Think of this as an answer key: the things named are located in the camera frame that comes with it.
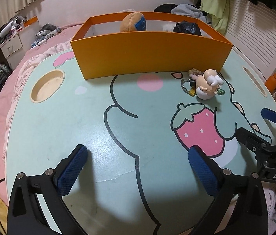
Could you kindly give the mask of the orange bottle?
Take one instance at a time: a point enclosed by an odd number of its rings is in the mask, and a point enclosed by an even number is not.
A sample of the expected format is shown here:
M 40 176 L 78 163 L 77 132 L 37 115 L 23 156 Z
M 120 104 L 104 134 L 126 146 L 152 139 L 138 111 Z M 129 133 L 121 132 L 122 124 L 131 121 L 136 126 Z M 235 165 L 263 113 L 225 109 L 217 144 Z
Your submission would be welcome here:
M 273 73 L 270 77 L 268 77 L 264 85 L 270 93 L 273 93 L 276 90 L 276 73 Z

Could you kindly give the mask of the orange box lid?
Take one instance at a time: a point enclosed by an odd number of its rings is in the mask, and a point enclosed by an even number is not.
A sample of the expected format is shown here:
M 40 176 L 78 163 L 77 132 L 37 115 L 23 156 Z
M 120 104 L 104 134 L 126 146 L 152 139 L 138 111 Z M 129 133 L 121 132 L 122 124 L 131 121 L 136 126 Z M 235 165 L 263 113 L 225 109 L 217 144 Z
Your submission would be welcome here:
M 27 27 L 27 26 L 29 26 L 29 25 L 31 25 L 31 24 L 37 22 L 37 21 L 38 21 L 37 16 L 34 16 L 34 17 L 32 17 L 32 18 L 26 20 L 26 21 L 23 23 L 23 25 L 24 25 L 24 27 Z

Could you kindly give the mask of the brown plush doll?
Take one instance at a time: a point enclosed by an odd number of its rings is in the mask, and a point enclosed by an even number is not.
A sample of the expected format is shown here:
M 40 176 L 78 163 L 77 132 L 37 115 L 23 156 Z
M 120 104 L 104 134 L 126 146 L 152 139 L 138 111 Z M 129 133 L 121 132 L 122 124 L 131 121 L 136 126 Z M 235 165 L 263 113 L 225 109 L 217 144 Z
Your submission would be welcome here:
M 163 25 L 170 21 L 146 20 L 141 12 L 133 12 L 128 14 L 122 21 L 119 27 L 120 32 L 131 31 L 163 31 Z M 174 22 L 175 28 L 173 32 L 192 34 L 201 36 L 201 30 L 196 23 L 192 22 Z

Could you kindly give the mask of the white hair dryer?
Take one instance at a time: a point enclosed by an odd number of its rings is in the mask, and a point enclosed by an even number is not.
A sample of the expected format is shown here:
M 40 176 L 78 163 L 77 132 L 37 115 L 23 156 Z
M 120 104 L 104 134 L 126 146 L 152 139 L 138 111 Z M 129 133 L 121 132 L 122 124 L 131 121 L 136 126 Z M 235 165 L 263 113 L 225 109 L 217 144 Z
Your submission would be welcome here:
M 8 34 L 8 32 L 10 32 L 12 27 L 17 27 L 18 25 L 23 23 L 24 18 L 22 16 L 17 16 L 14 19 L 12 19 L 10 21 L 10 23 L 8 23 L 3 30 L 0 32 L 0 36 L 3 38 L 4 36 L 6 36 Z

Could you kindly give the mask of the light green hanging garment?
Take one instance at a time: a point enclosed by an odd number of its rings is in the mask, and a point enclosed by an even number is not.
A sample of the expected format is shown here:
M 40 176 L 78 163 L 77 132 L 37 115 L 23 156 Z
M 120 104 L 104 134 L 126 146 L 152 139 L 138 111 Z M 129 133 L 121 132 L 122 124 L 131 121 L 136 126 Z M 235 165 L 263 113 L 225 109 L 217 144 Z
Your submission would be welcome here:
M 229 0 L 201 0 L 200 10 L 210 15 L 212 27 L 224 36 L 229 22 Z

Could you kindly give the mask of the cream figurine keychain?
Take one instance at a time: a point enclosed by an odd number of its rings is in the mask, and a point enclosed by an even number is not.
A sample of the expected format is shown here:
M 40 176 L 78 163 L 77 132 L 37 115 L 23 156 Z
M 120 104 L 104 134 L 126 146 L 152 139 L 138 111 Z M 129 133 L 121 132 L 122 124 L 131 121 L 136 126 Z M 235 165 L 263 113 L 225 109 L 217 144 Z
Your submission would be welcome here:
M 216 95 L 222 96 L 225 90 L 222 89 L 223 79 L 218 75 L 216 70 L 191 69 L 188 71 L 189 78 L 181 80 L 182 90 L 194 97 L 197 96 L 201 100 L 209 100 Z

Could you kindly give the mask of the grey clothes pile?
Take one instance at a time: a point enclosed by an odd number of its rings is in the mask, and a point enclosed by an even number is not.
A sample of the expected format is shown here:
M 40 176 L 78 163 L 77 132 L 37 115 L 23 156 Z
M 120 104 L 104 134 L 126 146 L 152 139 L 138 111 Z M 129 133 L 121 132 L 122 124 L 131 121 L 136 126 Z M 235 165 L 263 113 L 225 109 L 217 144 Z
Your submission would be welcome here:
M 212 19 L 208 16 L 208 14 L 200 9 L 197 9 L 193 5 L 189 4 L 180 4 L 173 8 L 171 14 L 184 15 L 189 16 L 191 18 L 196 18 L 208 25 L 212 25 Z

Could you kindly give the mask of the white drawer cabinet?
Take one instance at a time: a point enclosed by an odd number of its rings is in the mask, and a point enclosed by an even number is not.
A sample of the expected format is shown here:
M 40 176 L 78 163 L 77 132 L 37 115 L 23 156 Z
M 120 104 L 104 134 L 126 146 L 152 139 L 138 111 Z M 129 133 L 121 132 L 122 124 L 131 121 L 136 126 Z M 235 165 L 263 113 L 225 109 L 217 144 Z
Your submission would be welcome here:
M 1 45 L 1 51 L 12 70 L 19 65 L 25 53 L 31 49 L 31 45 L 35 41 L 35 35 L 40 28 L 39 21 L 36 21 L 13 35 Z

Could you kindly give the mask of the white fluffy toy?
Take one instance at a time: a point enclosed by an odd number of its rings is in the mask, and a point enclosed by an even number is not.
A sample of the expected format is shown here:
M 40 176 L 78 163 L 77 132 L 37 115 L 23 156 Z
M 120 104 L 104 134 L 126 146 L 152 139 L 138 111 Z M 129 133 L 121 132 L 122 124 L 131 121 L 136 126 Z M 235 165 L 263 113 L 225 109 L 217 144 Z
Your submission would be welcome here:
M 173 32 L 174 28 L 175 28 L 175 23 L 173 23 L 173 22 L 165 23 L 163 25 L 164 32 Z

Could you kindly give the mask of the clothes heap on bed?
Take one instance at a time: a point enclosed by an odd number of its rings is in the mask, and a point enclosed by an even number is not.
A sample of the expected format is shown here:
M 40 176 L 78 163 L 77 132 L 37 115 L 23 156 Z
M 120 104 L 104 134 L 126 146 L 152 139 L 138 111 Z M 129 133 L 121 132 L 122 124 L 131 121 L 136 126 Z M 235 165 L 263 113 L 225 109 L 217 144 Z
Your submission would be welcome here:
M 38 46 L 41 41 L 47 41 L 62 32 L 62 29 L 52 24 L 45 24 L 35 35 L 35 40 L 31 44 L 31 48 Z

